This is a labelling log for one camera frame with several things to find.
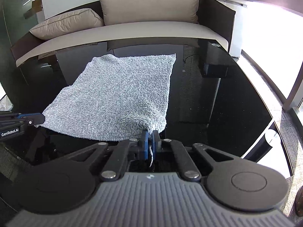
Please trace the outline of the grey fluffy towel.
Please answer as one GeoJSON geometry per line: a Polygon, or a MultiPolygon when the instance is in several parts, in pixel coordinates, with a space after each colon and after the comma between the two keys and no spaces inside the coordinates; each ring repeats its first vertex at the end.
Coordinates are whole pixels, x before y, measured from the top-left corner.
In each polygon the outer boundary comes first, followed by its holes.
{"type": "Polygon", "coordinates": [[[175,54],[93,58],[43,111],[43,127],[99,141],[162,132],[175,61],[175,54]]]}

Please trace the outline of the cardboard box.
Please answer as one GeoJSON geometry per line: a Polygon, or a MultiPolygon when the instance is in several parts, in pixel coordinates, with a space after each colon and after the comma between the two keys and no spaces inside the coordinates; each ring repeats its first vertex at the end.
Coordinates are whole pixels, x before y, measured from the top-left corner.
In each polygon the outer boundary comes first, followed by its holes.
{"type": "Polygon", "coordinates": [[[42,0],[34,0],[31,3],[31,8],[27,12],[25,12],[23,16],[25,19],[29,19],[30,17],[32,17],[38,12],[41,12],[42,10],[42,0]]]}

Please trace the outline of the dark sofa with beige seat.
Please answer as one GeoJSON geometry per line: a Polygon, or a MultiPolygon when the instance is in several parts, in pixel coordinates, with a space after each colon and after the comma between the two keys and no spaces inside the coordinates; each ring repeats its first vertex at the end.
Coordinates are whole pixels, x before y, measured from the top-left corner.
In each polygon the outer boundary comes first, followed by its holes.
{"type": "Polygon", "coordinates": [[[65,48],[109,40],[134,38],[202,38],[216,40],[230,50],[236,12],[217,0],[199,0],[198,23],[134,22],[77,31],[50,40],[26,33],[11,48],[16,66],[27,59],[65,48]]]}

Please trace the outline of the small beige side cushion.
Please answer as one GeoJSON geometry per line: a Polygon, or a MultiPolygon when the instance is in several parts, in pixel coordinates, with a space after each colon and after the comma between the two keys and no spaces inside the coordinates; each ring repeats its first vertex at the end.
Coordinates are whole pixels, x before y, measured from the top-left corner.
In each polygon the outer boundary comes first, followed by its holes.
{"type": "Polygon", "coordinates": [[[34,26],[29,32],[42,40],[104,26],[103,19],[90,8],[73,10],[51,17],[34,26]]]}

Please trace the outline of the large beige back cushion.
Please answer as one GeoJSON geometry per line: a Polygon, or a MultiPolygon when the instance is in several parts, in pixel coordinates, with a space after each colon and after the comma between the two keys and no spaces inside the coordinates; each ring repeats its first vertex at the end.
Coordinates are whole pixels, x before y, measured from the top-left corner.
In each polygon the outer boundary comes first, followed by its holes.
{"type": "Polygon", "coordinates": [[[198,22],[199,0],[99,1],[106,26],[134,22],[198,22]]]}

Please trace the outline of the silver mini fridge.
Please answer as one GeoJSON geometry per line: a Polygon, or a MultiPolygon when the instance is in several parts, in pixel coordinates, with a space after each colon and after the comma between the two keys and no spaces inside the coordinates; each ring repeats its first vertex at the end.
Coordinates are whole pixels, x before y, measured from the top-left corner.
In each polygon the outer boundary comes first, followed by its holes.
{"type": "Polygon", "coordinates": [[[248,0],[217,0],[220,3],[234,10],[235,19],[232,33],[232,41],[230,43],[229,53],[234,58],[239,58],[242,51],[242,39],[244,36],[244,24],[247,15],[248,0]]]}

